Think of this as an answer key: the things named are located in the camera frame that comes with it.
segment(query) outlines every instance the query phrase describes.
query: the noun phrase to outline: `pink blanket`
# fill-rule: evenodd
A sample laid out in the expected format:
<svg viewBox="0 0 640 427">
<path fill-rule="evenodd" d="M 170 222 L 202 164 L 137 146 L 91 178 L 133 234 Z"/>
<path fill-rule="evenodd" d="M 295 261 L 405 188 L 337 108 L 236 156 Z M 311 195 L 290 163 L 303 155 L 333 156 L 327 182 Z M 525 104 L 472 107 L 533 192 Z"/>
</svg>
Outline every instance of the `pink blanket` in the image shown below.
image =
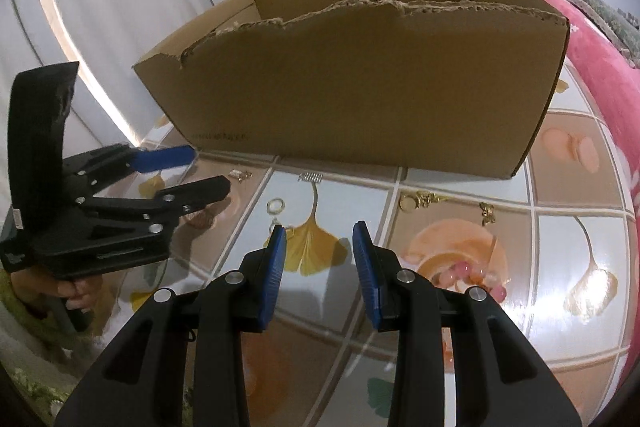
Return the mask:
<svg viewBox="0 0 640 427">
<path fill-rule="evenodd" d="M 604 39 L 580 10 L 566 0 L 545 0 L 572 25 L 567 57 L 598 104 L 616 147 L 630 168 L 629 186 L 636 217 L 640 217 L 640 70 L 632 69 L 613 45 Z M 640 219 L 636 220 L 640 237 Z M 634 337 L 622 379 L 640 354 L 640 307 Z"/>
</svg>

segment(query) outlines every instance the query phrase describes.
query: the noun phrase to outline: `white label sticker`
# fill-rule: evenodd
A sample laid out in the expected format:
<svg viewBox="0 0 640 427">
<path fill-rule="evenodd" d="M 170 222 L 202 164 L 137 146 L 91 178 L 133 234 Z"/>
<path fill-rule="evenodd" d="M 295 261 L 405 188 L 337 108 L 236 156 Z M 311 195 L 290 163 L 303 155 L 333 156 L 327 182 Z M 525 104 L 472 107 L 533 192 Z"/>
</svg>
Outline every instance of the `white label sticker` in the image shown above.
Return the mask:
<svg viewBox="0 0 640 427">
<path fill-rule="evenodd" d="M 20 213 L 20 208 L 14 208 L 14 223 L 15 228 L 18 230 L 24 230 L 24 226 L 22 225 L 22 214 Z"/>
</svg>

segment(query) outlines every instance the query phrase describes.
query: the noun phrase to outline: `finger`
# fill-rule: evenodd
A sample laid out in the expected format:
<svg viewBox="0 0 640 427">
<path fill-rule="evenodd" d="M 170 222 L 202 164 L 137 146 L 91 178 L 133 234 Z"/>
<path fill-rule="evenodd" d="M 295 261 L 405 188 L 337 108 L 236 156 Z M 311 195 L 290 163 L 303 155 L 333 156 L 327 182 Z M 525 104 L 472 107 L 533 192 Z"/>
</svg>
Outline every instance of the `finger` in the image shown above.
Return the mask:
<svg viewBox="0 0 640 427">
<path fill-rule="evenodd" d="M 76 287 L 69 281 L 58 281 L 45 269 L 32 266 L 25 270 L 12 273 L 12 284 L 15 290 L 27 290 L 34 293 L 44 293 L 54 297 L 74 297 Z"/>
<path fill-rule="evenodd" d="M 66 301 L 67 310 L 83 310 L 85 308 L 93 308 L 98 299 L 97 294 L 87 294 L 80 298 L 69 299 Z"/>
<path fill-rule="evenodd" d="M 76 291 L 79 295 L 86 295 L 88 293 L 98 293 L 102 288 L 102 275 L 94 275 L 86 277 L 85 279 L 78 279 L 74 281 Z"/>
</svg>

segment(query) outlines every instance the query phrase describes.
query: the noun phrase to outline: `cardboard box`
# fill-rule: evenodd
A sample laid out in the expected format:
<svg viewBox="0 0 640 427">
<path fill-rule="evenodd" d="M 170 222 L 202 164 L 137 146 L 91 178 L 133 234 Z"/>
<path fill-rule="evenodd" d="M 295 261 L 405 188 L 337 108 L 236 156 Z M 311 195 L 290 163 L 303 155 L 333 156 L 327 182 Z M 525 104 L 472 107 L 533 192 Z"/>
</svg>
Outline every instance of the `cardboard box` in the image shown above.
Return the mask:
<svg viewBox="0 0 640 427">
<path fill-rule="evenodd" d="M 509 178 L 569 28 L 543 0 L 225 0 L 134 69 L 204 150 Z"/>
</svg>

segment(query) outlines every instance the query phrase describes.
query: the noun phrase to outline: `human hand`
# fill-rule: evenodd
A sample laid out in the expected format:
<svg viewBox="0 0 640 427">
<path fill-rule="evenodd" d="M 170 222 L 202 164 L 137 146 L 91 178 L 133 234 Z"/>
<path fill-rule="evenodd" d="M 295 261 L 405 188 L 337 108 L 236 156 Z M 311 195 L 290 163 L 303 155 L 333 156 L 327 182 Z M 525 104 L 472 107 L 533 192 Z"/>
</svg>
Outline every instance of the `human hand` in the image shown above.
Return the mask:
<svg viewBox="0 0 640 427">
<path fill-rule="evenodd" d="M 66 298 L 66 308 L 89 311 L 93 308 L 102 288 L 102 275 L 76 281 L 59 281 L 40 266 L 32 266 L 11 274 L 15 296 L 25 304 L 42 307 L 42 296 Z"/>
</svg>

